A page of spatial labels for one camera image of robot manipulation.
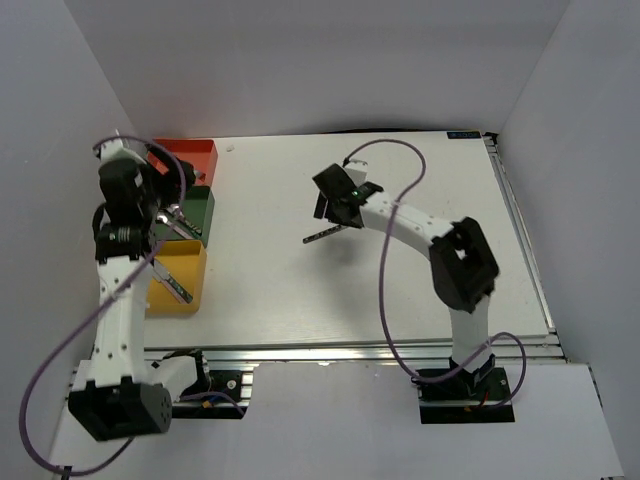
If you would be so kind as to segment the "teal handled spoon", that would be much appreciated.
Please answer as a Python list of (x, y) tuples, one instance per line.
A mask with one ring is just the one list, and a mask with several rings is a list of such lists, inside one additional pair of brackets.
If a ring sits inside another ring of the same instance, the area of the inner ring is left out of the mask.
[(190, 222), (177, 204), (159, 210), (156, 222), (165, 225), (184, 239), (200, 240), (202, 238), (202, 229)]

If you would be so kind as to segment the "black handled fork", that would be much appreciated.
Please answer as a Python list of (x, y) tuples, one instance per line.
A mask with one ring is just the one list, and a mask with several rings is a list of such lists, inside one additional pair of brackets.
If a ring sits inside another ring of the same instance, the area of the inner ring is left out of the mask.
[(335, 225), (320, 232), (317, 232), (313, 235), (307, 236), (302, 239), (302, 243), (304, 245), (312, 243), (314, 241), (326, 238), (328, 236), (334, 235), (346, 229), (346, 226), (343, 225)]

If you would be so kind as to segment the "black handled table knife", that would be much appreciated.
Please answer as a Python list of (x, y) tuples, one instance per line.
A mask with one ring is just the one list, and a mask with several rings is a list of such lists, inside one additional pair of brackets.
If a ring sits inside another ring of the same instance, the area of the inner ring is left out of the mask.
[(180, 304), (190, 304), (193, 296), (183, 287), (159, 260), (153, 261), (153, 278), (160, 283)]

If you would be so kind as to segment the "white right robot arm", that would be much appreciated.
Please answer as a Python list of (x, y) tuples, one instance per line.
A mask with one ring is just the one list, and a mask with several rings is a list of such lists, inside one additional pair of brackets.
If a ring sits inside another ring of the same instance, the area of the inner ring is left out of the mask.
[(383, 187), (366, 179), (365, 162), (332, 164), (313, 177), (319, 190), (314, 217), (336, 230), (368, 229), (385, 235), (380, 260), (378, 300), (383, 333), (393, 353), (384, 307), (384, 275), (390, 241), (395, 239), (430, 263), (438, 299), (448, 308), (452, 331), (449, 370), (414, 381), (422, 385), (449, 383), (461, 397), (472, 399), (488, 385), (494, 369), (488, 316), (499, 267), (479, 223), (465, 217), (448, 221), (428, 215), (394, 199)]

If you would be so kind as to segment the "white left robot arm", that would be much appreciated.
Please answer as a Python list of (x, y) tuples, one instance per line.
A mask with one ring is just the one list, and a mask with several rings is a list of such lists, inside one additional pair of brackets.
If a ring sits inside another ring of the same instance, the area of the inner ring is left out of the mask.
[(98, 315), (85, 381), (72, 389), (68, 408), (97, 441), (161, 434), (169, 429), (182, 394), (202, 398), (212, 378), (195, 354), (171, 354), (153, 365), (144, 355), (152, 281), (167, 284), (184, 300), (191, 298), (153, 260), (158, 213), (178, 202), (188, 167), (163, 153), (169, 169), (161, 173), (120, 138), (102, 142), (95, 153), (104, 203), (92, 228), (100, 300), (106, 307)]

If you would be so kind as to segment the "orange plastic bin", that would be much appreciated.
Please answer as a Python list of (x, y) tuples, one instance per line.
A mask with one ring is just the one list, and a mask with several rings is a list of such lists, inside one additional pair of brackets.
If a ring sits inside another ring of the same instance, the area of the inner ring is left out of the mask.
[(218, 151), (212, 139), (155, 138), (154, 141), (201, 173), (195, 182), (197, 186), (212, 186), (218, 161)]

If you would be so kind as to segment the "green plastic bin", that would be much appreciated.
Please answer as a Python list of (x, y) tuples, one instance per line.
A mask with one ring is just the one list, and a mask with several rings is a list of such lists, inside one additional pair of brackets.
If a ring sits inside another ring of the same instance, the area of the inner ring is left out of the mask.
[[(182, 211), (187, 219), (202, 229), (202, 238), (199, 240), (204, 247), (208, 246), (211, 222), (215, 206), (215, 198), (209, 186), (201, 185), (192, 187), (186, 194), (182, 203)], [(157, 239), (178, 241), (187, 240), (169, 230), (165, 225), (155, 225)]]

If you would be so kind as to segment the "yellow plastic bin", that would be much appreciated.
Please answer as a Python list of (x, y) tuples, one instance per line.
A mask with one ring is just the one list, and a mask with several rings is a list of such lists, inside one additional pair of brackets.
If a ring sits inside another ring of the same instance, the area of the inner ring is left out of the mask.
[(200, 308), (207, 252), (199, 240), (166, 242), (154, 260), (166, 266), (171, 275), (193, 296), (190, 304), (180, 304), (152, 276), (147, 295), (149, 316), (184, 316)]

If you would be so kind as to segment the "blue table label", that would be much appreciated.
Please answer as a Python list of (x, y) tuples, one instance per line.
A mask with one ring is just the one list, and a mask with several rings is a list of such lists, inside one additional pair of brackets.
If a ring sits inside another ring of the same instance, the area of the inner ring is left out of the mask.
[(481, 139), (479, 131), (447, 131), (447, 138), (451, 140)]

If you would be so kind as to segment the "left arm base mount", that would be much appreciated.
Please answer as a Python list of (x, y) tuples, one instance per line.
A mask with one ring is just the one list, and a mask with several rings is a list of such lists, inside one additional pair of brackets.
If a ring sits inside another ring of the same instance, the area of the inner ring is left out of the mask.
[(240, 420), (247, 407), (242, 406), (244, 373), (241, 370), (216, 369), (209, 365), (200, 349), (181, 349), (169, 352), (161, 359), (148, 361), (157, 371), (169, 359), (191, 357), (195, 360), (196, 380), (187, 387), (172, 407), (173, 419)]

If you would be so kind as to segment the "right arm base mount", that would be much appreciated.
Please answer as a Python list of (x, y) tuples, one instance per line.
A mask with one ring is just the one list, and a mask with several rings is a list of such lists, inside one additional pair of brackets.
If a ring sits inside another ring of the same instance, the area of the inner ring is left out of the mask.
[(423, 425), (514, 423), (511, 389), (505, 369), (496, 367), (469, 392), (457, 378), (425, 384), (412, 379), (417, 388)]

